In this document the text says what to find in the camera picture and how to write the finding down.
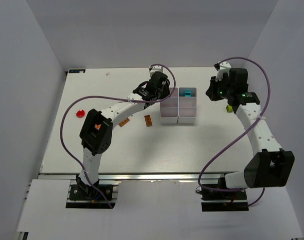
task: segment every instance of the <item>red object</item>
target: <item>red object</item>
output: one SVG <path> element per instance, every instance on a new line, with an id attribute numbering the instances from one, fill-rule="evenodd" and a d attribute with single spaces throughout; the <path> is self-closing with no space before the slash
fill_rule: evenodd
<path id="1" fill-rule="evenodd" d="M 77 111 L 76 116 L 78 118 L 84 117 L 85 116 L 85 111 L 84 110 Z"/>

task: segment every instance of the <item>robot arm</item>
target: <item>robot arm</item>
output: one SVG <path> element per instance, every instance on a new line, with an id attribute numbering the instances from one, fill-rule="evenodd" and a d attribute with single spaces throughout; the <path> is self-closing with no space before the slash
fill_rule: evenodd
<path id="1" fill-rule="evenodd" d="M 119 102 L 101 111 L 92 109 L 84 121 L 80 137 L 83 146 L 83 165 L 85 170 L 76 177 L 76 182 L 85 194 L 91 198 L 96 191 L 90 183 L 98 185 L 98 169 L 102 154 L 110 147 L 113 129 L 124 119 L 152 105 L 152 102 L 167 97 L 170 94 L 169 80 L 161 71 L 150 70 L 151 79 L 141 83 L 127 98 L 128 102 Z"/>
<path id="2" fill-rule="evenodd" d="M 215 65 L 217 76 L 211 78 L 206 95 L 212 101 L 227 99 L 234 113 L 248 129 L 261 112 L 260 101 L 254 92 L 248 92 L 247 70 L 231 68 L 228 62 Z M 272 135 L 265 119 L 261 118 L 248 132 L 253 158 L 243 171 L 228 173 L 225 186 L 220 188 L 266 188 L 286 185 L 294 164 L 291 151 L 284 151 Z"/>

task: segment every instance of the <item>white panel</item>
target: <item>white panel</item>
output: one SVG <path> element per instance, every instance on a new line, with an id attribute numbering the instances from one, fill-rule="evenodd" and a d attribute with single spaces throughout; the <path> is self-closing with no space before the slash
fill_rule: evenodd
<path id="1" fill-rule="evenodd" d="M 211 76 L 217 72 L 213 67 L 174 67 L 172 71 L 178 88 L 197 88 L 195 124 L 160 124 L 159 103 L 136 113 L 125 126 L 113 130 L 111 146 L 102 156 L 100 173 L 199 173 L 216 153 L 244 132 L 238 118 L 226 112 L 225 100 L 212 102 L 205 95 Z M 63 113 L 72 102 L 88 95 L 127 97 L 147 80 L 147 67 L 87 69 L 82 74 L 69 73 L 41 172 L 75 174 L 81 170 L 64 151 L 59 139 Z M 99 111 L 114 104 L 114 101 L 105 99 L 88 99 L 71 109 L 63 137 L 67 147 L 79 159 L 83 156 L 79 133 L 84 118 L 77 118 L 75 113 L 81 109 L 87 113 L 92 108 Z M 146 127 L 145 115 L 151 116 L 153 126 Z M 241 171 L 252 157 L 251 145 L 244 137 L 210 165 L 208 171 Z"/>
<path id="2" fill-rule="evenodd" d="M 115 208 L 66 209 L 67 180 L 34 180 L 18 230 L 28 240 L 287 240 L 302 236 L 285 188 L 247 212 L 202 212 L 196 182 L 123 181 Z M 248 192 L 249 201 L 260 189 Z"/>
<path id="3" fill-rule="evenodd" d="M 0 240 L 14 236 L 64 72 L 24 0 L 0 0 Z"/>
<path id="4" fill-rule="evenodd" d="M 212 66 L 248 56 L 277 0 L 27 0 L 68 68 Z"/>
<path id="5" fill-rule="evenodd" d="M 296 157 L 287 190 L 304 233 L 304 0 L 279 1 L 250 58 L 262 64 L 271 80 L 268 125 Z M 246 68 L 250 88 L 265 102 L 262 74 L 251 64 Z"/>

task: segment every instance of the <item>yellow-green object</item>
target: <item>yellow-green object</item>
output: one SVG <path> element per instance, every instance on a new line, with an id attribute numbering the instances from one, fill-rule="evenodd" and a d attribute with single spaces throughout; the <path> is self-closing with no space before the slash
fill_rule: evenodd
<path id="1" fill-rule="evenodd" d="M 228 113 L 232 113 L 232 112 L 233 112 L 232 106 L 227 105 L 227 106 L 226 106 L 226 111 L 227 111 Z"/>

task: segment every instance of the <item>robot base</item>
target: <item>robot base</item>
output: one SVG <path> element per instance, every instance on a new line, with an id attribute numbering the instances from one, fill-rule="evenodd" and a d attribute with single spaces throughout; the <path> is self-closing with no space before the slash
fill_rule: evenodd
<path id="1" fill-rule="evenodd" d="M 203 184 L 205 187 L 218 188 L 218 184 Z M 245 191 L 218 192 L 202 189 L 202 212 L 248 211 Z"/>
<path id="2" fill-rule="evenodd" d="M 98 185 L 98 188 L 104 193 L 106 198 L 110 202 L 112 207 L 115 206 L 113 202 L 113 185 Z M 71 185 L 71 190 L 69 192 L 68 201 L 65 208 L 67 209 L 110 209 L 107 202 L 104 200 L 103 196 L 100 193 L 97 193 L 96 196 L 89 199 L 84 191 L 80 189 L 77 184 Z"/>

